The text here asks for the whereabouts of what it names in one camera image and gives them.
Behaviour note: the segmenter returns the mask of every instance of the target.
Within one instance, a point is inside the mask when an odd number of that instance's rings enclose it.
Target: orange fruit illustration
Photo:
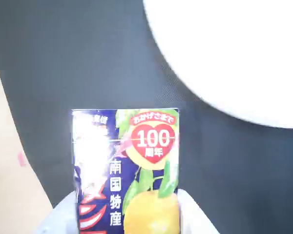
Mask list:
[[[125,212],[125,234],[179,234],[179,225],[176,194],[159,198],[158,191],[140,193]]]

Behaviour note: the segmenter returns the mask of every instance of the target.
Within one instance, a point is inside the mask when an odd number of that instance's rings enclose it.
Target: juice carton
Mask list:
[[[178,109],[73,110],[81,234],[179,234]]]

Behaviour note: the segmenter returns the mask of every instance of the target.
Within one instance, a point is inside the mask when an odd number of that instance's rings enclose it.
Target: beige wall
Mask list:
[[[0,234],[31,234],[51,210],[23,153],[0,80]]]

